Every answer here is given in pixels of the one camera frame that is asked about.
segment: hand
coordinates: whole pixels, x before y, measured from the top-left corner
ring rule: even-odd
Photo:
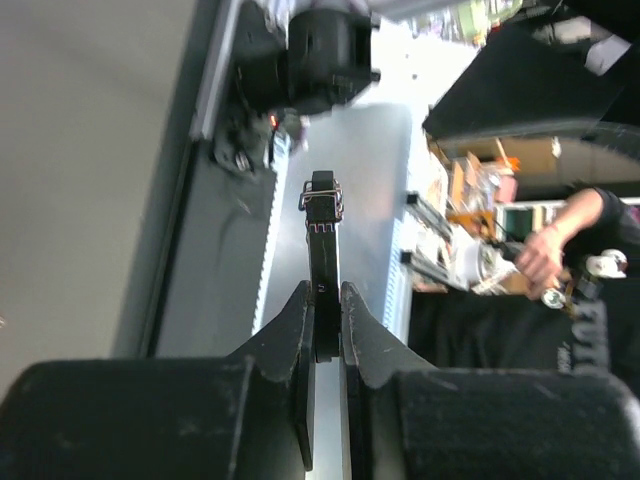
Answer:
[[[564,237],[555,225],[549,225],[531,235],[516,259],[516,267],[531,283],[531,299],[538,299],[547,288],[557,284],[562,272]]]

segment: black cloth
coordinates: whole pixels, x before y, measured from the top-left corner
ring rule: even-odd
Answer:
[[[519,295],[416,292],[409,346],[441,368],[606,369],[640,397],[640,225],[632,208],[598,192],[600,219],[567,244],[564,258],[574,267],[608,248],[627,255],[627,278],[604,280],[599,301],[580,302],[571,319]]]

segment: metal sheet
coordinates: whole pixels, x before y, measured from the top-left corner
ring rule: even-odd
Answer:
[[[334,170],[344,191],[339,227],[340,274],[354,282],[375,317],[389,302],[394,232],[403,218],[412,132],[409,108],[373,105],[316,120],[309,152],[289,162],[285,201],[271,271],[265,318],[273,318],[301,279],[309,278],[304,214],[297,209],[302,184],[313,170]],[[320,364],[316,386],[315,470],[309,478],[342,478],[337,362]]]

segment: forearm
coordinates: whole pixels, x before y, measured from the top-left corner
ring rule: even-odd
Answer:
[[[550,227],[558,231],[562,243],[566,244],[580,231],[595,225],[603,209],[604,200],[596,190],[582,190],[567,200]]]

